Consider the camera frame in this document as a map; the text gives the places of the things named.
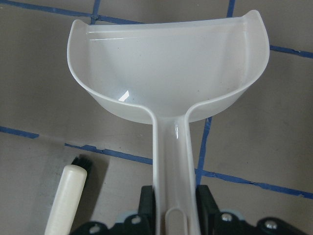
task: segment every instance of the white plastic scoop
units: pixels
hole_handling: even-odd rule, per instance
[[[67,60],[77,82],[111,113],[153,125],[157,235],[200,235],[189,122],[234,103],[268,57],[255,10],[197,22],[73,23]]]

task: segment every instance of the brush handle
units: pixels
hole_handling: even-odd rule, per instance
[[[50,211],[45,235],[68,235],[84,189],[87,172],[77,165],[64,167]]]

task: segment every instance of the blue painter's tape strip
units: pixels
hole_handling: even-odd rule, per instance
[[[236,0],[229,0],[227,16],[226,17],[233,17],[234,9],[235,9],[235,1]]]
[[[95,146],[91,146],[91,145],[84,145],[80,147],[80,146],[65,143],[64,146],[78,148],[78,149],[82,149],[82,150],[86,150],[86,151],[90,151],[94,153],[105,154],[105,155],[109,155],[113,157],[131,160],[131,161],[138,162],[138,163],[145,163],[145,164],[152,165],[152,159],[150,158],[144,158],[144,157],[117,152],[117,151],[109,150],[109,149],[97,149]]]
[[[93,11],[92,11],[92,16],[91,16],[91,24],[95,24],[96,20],[99,19],[98,11],[99,11],[100,2],[101,0],[94,1]]]
[[[294,49],[286,48],[286,47],[277,47],[277,46],[273,46],[273,45],[270,45],[269,48],[271,50],[274,50],[274,51],[294,54],[294,55],[298,55],[298,56],[302,56],[302,57],[313,59],[313,53],[312,52],[294,50]]]
[[[23,137],[30,138],[30,139],[35,139],[35,138],[39,137],[39,134],[35,134],[35,133],[27,132],[27,131],[16,130],[16,129],[4,127],[4,126],[0,126],[0,132],[4,132],[4,133],[16,135],[16,136],[23,136]]]
[[[221,180],[225,180],[225,181],[233,182],[233,183],[238,183],[238,184],[255,185],[255,186],[259,186],[263,189],[267,189],[267,190],[271,190],[271,191],[275,191],[275,192],[280,192],[280,193],[285,193],[285,194],[289,194],[289,195],[313,199],[313,193],[311,193],[311,192],[305,192],[305,191],[300,191],[300,190],[295,190],[295,189],[291,189],[291,188],[285,188],[285,187],[270,185],[270,184],[265,184],[265,183],[252,182],[252,181],[245,180],[245,179],[242,179],[239,177],[224,175],[224,174],[215,173],[215,172],[209,172],[209,171],[205,171],[205,170],[202,173],[206,177],[218,178]]]
[[[202,171],[203,171],[205,152],[206,152],[206,141],[210,133],[211,123],[212,123],[212,117],[209,117],[205,120],[201,147],[200,147],[199,160],[198,160],[198,167],[196,170],[196,184],[197,185],[201,184]]]
[[[49,6],[39,6],[39,5],[21,3],[21,2],[16,2],[16,1],[0,0],[0,3],[11,5],[11,6],[17,6],[17,7],[24,8],[24,9],[39,10],[39,11],[57,13],[57,14],[62,14],[62,15],[67,15],[67,16],[87,16],[87,17],[91,16],[90,13],[64,10],[64,9],[49,7]]]
[[[142,22],[129,21],[129,20],[124,20],[120,18],[101,16],[101,15],[99,15],[99,20],[114,23],[114,24],[142,24]]]

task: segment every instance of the brush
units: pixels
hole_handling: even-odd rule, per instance
[[[69,234],[91,166],[89,159],[80,156],[64,167],[45,235]]]

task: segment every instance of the white dustpan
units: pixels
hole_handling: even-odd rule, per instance
[[[111,113],[153,125],[157,235],[200,235],[189,122],[234,103],[268,57],[255,10],[197,22],[73,23],[67,60],[76,81]]]

